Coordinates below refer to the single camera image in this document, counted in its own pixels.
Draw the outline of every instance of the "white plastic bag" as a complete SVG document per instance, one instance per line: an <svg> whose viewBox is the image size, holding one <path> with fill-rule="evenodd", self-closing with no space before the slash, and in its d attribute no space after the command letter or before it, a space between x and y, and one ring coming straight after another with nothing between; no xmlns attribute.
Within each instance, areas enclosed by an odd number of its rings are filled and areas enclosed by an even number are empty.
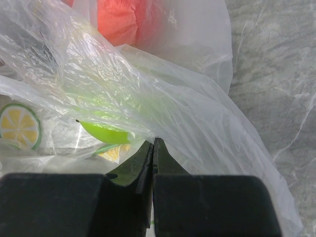
<svg viewBox="0 0 316 237"><path fill-rule="evenodd" d="M72 8L92 26L98 28L97 15L100 14L98 7L105 8L102 4L113 4L113 2L117 2L117 5L122 4L121 1L116 0L74 0ZM126 2L134 4L128 8L126 3L126 11L134 9L136 19L132 20L138 24L136 35L143 39L136 41L134 45L136 48L206 75L228 93L233 77L233 54L231 24L224 1L127 0ZM139 22L137 10L142 7L146 8L147 20ZM124 21L125 18L126 14L117 14L116 24ZM128 40L121 39L119 42L129 43Z"/></svg>
<svg viewBox="0 0 316 237"><path fill-rule="evenodd" d="M0 77L0 94L150 141L161 137L191 173L255 175L268 187L284 236L298 235L302 223L285 179L217 83L129 46L118 52L58 0L0 6L0 55L27 83Z"/></svg>

